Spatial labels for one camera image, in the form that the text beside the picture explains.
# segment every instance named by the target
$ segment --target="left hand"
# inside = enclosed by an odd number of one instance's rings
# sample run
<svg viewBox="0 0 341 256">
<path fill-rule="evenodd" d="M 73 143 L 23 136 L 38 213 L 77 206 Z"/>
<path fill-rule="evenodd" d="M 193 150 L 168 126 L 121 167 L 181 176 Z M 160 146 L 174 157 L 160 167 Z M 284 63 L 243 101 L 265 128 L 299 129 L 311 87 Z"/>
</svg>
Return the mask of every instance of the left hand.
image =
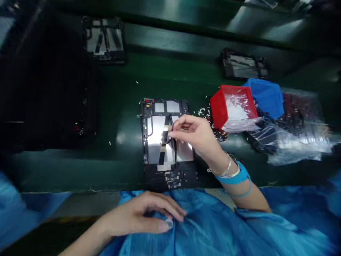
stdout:
<svg viewBox="0 0 341 256">
<path fill-rule="evenodd" d="M 168 225 L 164 220 L 144 217 L 146 212 L 151 211 L 158 211 L 170 219 L 173 216 L 180 222 L 186 216 L 186 211 L 171 197 L 147 191 L 103 215 L 98 224 L 110 237 L 132 233 L 167 232 Z"/>
</svg>

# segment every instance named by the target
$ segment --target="blue wristband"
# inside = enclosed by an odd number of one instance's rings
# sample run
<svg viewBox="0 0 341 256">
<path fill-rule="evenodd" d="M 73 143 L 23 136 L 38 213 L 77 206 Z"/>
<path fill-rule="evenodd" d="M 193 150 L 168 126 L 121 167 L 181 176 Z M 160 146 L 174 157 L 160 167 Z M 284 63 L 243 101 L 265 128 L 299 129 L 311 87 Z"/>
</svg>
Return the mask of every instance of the blue wristband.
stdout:
<svg viewBox="0 0 341 256">
<path fill-rule="evenodd" d="M 240 173 L 237 176 L 234 176 L 232 178 L 222 178 L 219 176 L 216 176 L 217 180 L 219 180 L 221 183 L 224 184 L 239 184 L 243 181 L 246 181 L 247 179 L 250 179 L 250 175 L 244 165 L 241 164 L 241 162 L 237 161 L 240 168 Z"/>
<path fill-rule="evenodd" d="M 239 162 L 239 161 L 237 161 L 237 163 L 239 164 L 239 168 L 240 168 L 240 173 L 237 176 L 234 176 L 232 178 L 221 178 L 221 177 L 216 176 L 216 178 L 217 178 L 217 180 L 219 180 L 221 183 L 224 183 L 224 184 L 239 184 L 243 181 L 249 180 L 250 181 L 250 189 L 248 192 L 246 192 L 243 195 L 234 196 L 234 195 L 226 193 L 226 191 L 225 191 L 225 193 L 231 197 L 244 197 L 244 196 L 247 196 L 248 194 L 250 194 L 250 192 L 252 190 L 252 181 L 251 181 L 250 175 L 249 175 L 248 171 L 246 170 L 246 168 L 244 167 L 244 165 L 242 165 L 241 162 Z"/>
</svg>

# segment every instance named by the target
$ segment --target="silver metal plate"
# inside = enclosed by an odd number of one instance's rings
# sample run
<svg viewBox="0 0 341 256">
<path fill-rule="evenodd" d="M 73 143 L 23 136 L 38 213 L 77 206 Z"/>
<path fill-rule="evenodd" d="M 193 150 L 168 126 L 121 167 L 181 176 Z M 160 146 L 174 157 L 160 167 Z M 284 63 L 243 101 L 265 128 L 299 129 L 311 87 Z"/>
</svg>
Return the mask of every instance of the silver metal plate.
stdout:
<svg viewBox="0 0 341 256">
<path fill-rule="evenodd" d="M 164 104 L 155 103 L 155 113 L 163 113 L 163 112 L 164 112 Z"/>
<path fill-rule="evenodd" d="M 160 158 L 161 151 L 161 143 L 162 143 L 162 134 L 165 128 L 164 122 L 165 116 L 153 116 L 153 134 L 147 138 L 148 140 L 148 160 L 149 164 L 158 164 Z M 152 120 L 148 119 L 148 134 L 152 133 Z M 173 116 L 172 121 L 175 122 L 179 117 Z M 158 171 L 168 171 L 171 170 L 171 165 L 175 164 L 174 159 L 174 144 L 173 141 L 166 145 L 166 153 L 164 157 L 164 165 L 158 165 Z M 177 152 L 178 152 L 178 162 L 181 161 L 193 161 L 193 151 L 192 146 L 188 143 L 181 143 L 180 141 L 177 143 Z"/>
<path fill-rule="evenodd" d="M 167 106 L 168 113 L 180 113 L 179 103 L 175 101 L 167 101 L 166 106 Z"/>
</svg>

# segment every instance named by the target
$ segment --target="plastic bag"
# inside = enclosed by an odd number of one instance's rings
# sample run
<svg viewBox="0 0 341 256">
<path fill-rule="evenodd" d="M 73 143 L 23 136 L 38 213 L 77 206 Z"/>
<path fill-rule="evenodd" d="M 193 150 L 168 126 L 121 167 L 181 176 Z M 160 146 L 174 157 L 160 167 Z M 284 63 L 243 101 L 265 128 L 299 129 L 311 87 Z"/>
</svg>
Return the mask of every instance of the plastic bag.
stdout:
<svg viewBox="0 0 341 256">
<path fill-rule="evenodd" d="M 303 159 L 321 161 L 323 153 L 332 153 L 316 93 L 282 88 L 285 114 L 279 120 L 265 118 L 262 130 L 249 133 L 250 142 L 268 163 L 285 165 Z"/>
<path fill-rule="evenodd" d="M 249 118 L 252 115 L 250 100 L 246 94 L 225 94 L 228 120 L 223 126 L 227 133 L 260 130 L 256 124 L 261 117 Z"/>
</svg>

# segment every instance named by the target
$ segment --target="right hand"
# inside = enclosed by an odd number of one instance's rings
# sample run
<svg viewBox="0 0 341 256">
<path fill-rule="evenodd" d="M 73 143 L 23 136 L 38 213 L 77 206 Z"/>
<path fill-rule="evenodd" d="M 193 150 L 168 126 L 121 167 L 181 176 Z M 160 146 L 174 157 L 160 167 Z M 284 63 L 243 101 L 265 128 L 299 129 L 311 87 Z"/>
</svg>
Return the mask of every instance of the right hand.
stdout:
<svg viewBox="0 0 341 256">
<path fill-rule="evenodd" d="M 206 119 L 183 115 L 174 122 L 173 131 L 168 135 L 191 144 L 215 174 L 221 175 L 226 171 L 229 157 L 221 149 Z"/>
</svg>

